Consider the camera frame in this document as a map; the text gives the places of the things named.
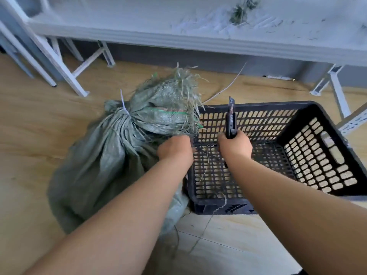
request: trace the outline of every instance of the wooden floor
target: wooden floor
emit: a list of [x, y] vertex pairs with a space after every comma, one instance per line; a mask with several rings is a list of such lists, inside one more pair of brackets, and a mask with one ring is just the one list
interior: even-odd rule
[[[76, 60], [66, 58], [71, 69]], [[6, 55], [0, 54], [0, 274], [20, 274], [63, 237], [48, 207], [45, 191], [49, 178], [65, 157], [67, 148], [85, 133], [89, 121], [103, 110], [106, 99], [119, 99], [120, 88], [129, 98], [135, 87], [152, 73], [170, 69], [117, 62], [109, 69], [95, 61], [78, 80], [86, 98], [78, 97], [66, 83], [50, 87], [43, 79], [30, 79]], [[199, 90], [206, 100], [227, 86], [235, 75], [196, 71]], [[227, 92], [212, 101], [225, 104], [228, 95], [237, 103], [314, 100], [339, 121], [330, 92], [309, 94], [305, 85], [267, 78], [239, 77]], [[349, 90], [352, 110], [367, 101], [367, 92]], [[348, 139], [367, 163], [367, 126]], [[177, 224], [179, 245], [172, 232], [155, 251], [155, 274], [287, 275], [299, 265], [278, 242], [259, 216], [198, 216], [189, 214]]]

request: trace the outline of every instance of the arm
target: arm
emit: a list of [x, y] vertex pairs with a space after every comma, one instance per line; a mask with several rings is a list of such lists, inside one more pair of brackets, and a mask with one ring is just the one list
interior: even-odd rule
[[140, 275], [172, 197], [193, 162], [188, 136], [170, 138], [157, 154], [155, 166], [25, 274]]
[[253, 161], [250, 140], [242, 131], [231, 140], [221, 134], [218, 142], [244, 196], [306, 272], [366, 272], [366, 209]]

